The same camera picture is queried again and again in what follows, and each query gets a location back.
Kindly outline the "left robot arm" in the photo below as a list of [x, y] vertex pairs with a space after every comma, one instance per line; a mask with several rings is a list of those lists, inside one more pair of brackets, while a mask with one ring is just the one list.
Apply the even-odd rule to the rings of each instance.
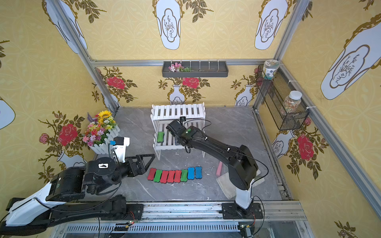
[[85, 166], [70, 167], [28, 198], [12, 198], [1, 220], [1, 235], [31, 236], [49, 227], [89, 218], [141, 218], [143, 205], [127, 205], [113, 185], [147, 172], [155, 154], [126, 157], [124, 163], [101, 157]]

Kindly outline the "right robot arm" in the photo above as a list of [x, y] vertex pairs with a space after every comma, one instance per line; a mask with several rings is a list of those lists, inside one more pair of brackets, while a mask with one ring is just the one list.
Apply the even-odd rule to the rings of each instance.
[[265, 211], [259, 203], [253, 203], [252, 193], [253, 186], [264, 181], [264, 176], [256, 178], [258, 160], [248, 147], [225, 144], [197, 127], [185, 127], [179, 120], [171, 121], [166, 129], [186, 150], [201, 150], [227, 166], [229, 180], [236, 188], [236, 198], [234, 203], [222, 206], [225, 219], [264, 218]]

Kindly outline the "red eraser top shelf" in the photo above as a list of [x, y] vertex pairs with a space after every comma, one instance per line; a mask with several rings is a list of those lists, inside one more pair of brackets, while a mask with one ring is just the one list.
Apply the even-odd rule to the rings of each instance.
[[181, 181], [181, 170], [176, 170], [174, 175], [174, 182], [179, 183]]
[[156, 171], [157, 171], [156, 168], [150, 168], [147, 179], [153, 181]]

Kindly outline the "blue eraser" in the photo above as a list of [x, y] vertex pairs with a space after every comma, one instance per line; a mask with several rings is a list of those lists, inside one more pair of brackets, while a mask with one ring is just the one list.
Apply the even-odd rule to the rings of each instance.
[[202, 178], [202, 167], [195, 167], [195, 178], [196, 179]]
[[195, 179], [195, 168], [194, 167], [189, 167], [188, 168], [188, 179], [193, 180]]

